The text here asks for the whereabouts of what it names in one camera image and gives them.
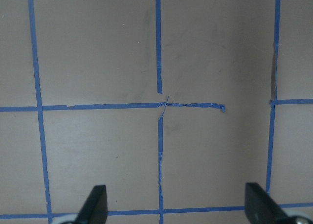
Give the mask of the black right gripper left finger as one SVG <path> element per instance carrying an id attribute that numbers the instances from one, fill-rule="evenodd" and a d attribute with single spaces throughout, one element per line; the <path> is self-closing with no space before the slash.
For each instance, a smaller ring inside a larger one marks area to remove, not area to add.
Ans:
<path id="1" fill-rule="evenodd" d="M 105 224 L 108 217 L 107 191 L 105 185 L 93 187 L 80 212 L 76 224 Z"/>

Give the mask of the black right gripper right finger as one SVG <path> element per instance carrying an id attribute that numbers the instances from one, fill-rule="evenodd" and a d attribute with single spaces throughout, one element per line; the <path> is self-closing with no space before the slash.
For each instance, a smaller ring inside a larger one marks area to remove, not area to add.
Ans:
<path id="1" fill-rule="evenodd" d="M 255 182 L 245 184 L 245 215 L 251 224 L 285 224 L 286 213 Z"/>

